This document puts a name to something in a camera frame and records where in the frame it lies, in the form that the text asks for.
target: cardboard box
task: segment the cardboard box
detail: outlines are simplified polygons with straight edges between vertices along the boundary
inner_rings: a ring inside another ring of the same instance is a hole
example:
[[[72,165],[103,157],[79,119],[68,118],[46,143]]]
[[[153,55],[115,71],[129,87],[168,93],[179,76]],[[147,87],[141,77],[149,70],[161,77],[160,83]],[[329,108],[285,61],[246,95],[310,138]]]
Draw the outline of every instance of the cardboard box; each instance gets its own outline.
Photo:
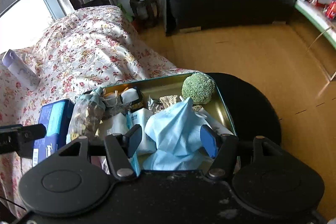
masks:
[[[33,166],[66,144],[74,105],[70,99],[62,99],[42,106],[39,123],[45,126],[47,134],[34,142]]]

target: green table edge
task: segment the green table edge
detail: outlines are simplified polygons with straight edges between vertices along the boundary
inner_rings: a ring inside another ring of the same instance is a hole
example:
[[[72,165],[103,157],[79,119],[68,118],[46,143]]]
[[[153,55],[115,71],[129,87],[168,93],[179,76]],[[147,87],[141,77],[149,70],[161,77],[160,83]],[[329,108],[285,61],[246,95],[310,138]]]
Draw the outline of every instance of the green table edge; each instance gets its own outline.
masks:
[[[297,3],[295,3],[295,9],[298,10],[302,15],[304,15],[320,32],[323,32],[325,29],[315,20],[313,17],[307,13],[303,8],[301,8]],[[330,44],[336,49],[336,41],[331,37],[328,32],[323,34],[325,38],[330,42]]]

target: black cable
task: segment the black cable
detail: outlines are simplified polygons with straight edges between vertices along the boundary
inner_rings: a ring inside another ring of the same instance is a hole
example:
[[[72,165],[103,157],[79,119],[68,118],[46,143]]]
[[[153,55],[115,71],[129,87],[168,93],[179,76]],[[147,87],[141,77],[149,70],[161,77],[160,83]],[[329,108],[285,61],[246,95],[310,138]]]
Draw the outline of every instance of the black cable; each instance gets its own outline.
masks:
[[[4,198],[4,197],[2,197],[2,196],[0,196],[0,198],[1,199],[3,199],[3,200],[5,200],[5,201],[7,201],[7,202],[9,202],[9,203],[12,203],[12,204],[14,204],[14,205],[16,205],[16,206],[18,206],[19,208],[21,208],[21,209],[23,209],[23,210],[25,210],[25,211],[27,211],[25,208],[23,208],[22,206],[20,206],[20,205],[18,205],[18,204],[16,204],[15,202],[13,202],[13,201],[10,201],[9,199],[7,199],[7,198]]]

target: metal screw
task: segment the metal screw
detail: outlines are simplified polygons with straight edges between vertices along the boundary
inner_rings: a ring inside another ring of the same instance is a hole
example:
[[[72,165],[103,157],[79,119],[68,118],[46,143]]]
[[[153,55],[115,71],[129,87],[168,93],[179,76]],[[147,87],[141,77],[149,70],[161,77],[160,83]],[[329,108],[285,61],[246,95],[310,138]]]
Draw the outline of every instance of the metal screw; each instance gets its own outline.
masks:
[[[133,170],[130,168],[120,168],[117,171],[117,175],[121,178],[130,177],[134,174]]]
[[[218,178],[224,176],[225,171],[221,168],[214,168],[209,171],[209,175],[213,178]]]

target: window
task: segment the window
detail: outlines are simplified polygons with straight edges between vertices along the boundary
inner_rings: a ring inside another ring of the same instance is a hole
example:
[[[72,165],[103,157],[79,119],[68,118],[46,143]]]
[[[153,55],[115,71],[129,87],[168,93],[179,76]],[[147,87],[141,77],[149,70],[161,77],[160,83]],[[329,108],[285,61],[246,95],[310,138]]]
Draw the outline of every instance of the window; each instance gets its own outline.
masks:
[[[0,0],[0,53],[34,45],[64,15],[57,0]]]

